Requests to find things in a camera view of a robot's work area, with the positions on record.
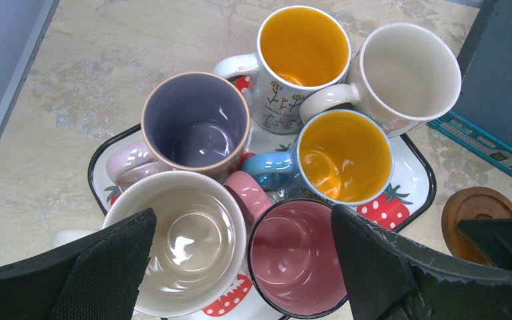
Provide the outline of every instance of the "wooden lid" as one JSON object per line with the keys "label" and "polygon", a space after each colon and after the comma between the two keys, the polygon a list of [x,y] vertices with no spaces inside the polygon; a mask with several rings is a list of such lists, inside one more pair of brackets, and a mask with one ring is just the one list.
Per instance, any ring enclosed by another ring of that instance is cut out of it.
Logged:
{"label": "wooden lid", "polygon": [[496,190],[486,187],[460,190],[450,197],[443,209],[441,226],[447,247],[455,257],[491,266],[456,225],[462,219],[508,218],[512,218],[512,202]]}

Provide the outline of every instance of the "iridescent pink handle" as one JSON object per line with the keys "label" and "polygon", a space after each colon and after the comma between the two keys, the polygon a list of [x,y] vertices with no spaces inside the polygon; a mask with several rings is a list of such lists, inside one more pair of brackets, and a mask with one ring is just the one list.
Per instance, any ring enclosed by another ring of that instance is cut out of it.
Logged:
{"label": "iridescent pink handle", "polygon": [[109,179],[121,187],[129,187],[154,173],[171,170],[152,156],[144,140],[118,150],[107,159],[105,168]]}
{"label": "iridescent pink handle", "polygon": [[224,185],[240,205],[244,220],[249,226],[252,226],[254,221],[272,206],[272,201],[266,192],[260,188],[256,180],[244,171],[236,171],[231,174],[225,180]]}

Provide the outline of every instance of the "coffee mug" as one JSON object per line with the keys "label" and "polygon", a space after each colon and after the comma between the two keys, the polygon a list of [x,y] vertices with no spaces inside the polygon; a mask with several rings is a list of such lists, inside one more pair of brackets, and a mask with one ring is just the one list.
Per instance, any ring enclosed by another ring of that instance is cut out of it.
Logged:
{"label": "coffee mug", "polygon": [[444,41],[418,25],[392,23],[366,38],[345,84],[303,102],[301,120],[306,123],[324,110],[351,103],[394,137],[448,112],[460,86],[458,62]]}
{"label": "coffee mug", "polygon": [[[103,228],[149,207],[156,213],[156,232],[135,309],[162,318],[202,310],[227,290],[242,267],[246,229],[240,207],[205,175],[166,171],[130,186]],[[53,246],[95,231],[59,231]]]}
{"label": "coffee mug", "polygon": [[250,76],[244,92],[252,118],[273,133],[303,127],[299,107],[310,94],[340,83],[350,64],[350,42],[325,12],[301,5],[281,8],[260,26],[257,52],[221,61],[213,73]]}
{"label": "coffee mug", "polygon": [[266,181],[267,187],[278,187],[286,197],[356,206],[384,191],[393,172],[393,156],[376,123],[340,109],[312,118],[290,150],[255,155],[241,169],[257,181]]}
{"label": "coffee mug", "polygon": [[225,186],[251,221],[247,268],[262,298],[296,318],[324,317],[340,308],[347,293],[331,230],[332,208],[305,198],[272,204],[242,171],[230,175]]}
{"label": "coffee mug", "polygon": [[250,115],[236,87],[203,72],[160,83],[144,104],[144,140],[110,156],[109,178],[126,187],[153,173],[187,170],[223,181],[238,169]]}

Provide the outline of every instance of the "marble surface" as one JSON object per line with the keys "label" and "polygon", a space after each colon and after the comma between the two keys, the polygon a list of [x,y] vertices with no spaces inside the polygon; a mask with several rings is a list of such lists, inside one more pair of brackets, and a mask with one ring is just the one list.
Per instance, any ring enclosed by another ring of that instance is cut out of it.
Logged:
{"label": "marble surface", "polygon": [[[353,53],[396,21],[436,32],[458,53],[477,14],[437,0],[60,1],[0,140],[0,265],[48,250],[60,229],[100,227],[87,165],[101,142],[138,123],[165,78],[253,52],[264,18],[292,4],[336,17]],[[402,234],[448,253],[440,225],[448,197],[480,185],[512,200],[512,178],[426,126],[409,136],[435,171],[437,197]],[[346,304],[326,319],[350,317]]]}

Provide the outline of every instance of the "white mug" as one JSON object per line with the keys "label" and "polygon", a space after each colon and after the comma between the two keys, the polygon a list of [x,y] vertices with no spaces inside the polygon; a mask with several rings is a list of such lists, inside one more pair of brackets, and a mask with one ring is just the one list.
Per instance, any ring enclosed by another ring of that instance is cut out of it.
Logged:
{"label": "white mug", "polygon": [[456,57],[443,40],[418,25],[392,23],[366,38],[344,84],[303,102],[301,120],[306,123],[351,103],[394,137],[448,112],[458,100],[461,82]]}
{"label": "white mug", "polygon": [[[103,229],[149,207],[157,224],[136,311],[164,318],[202,310],[226,292],[242,268],[247,237],[240,207],[207,176],[166,171],[130,186]],[[53,246],[96,231],[58,231]]]}
{"label": "white mug", "polygon": [[249,76],[243,92],[250,114],[279,134],[303,128],[299,108],[312,93],[342,82],[350,64],[350,42],[325,12],[302,5],[281,8],[266,18],[256,53],[222,60],[213,73],[226,79]]}

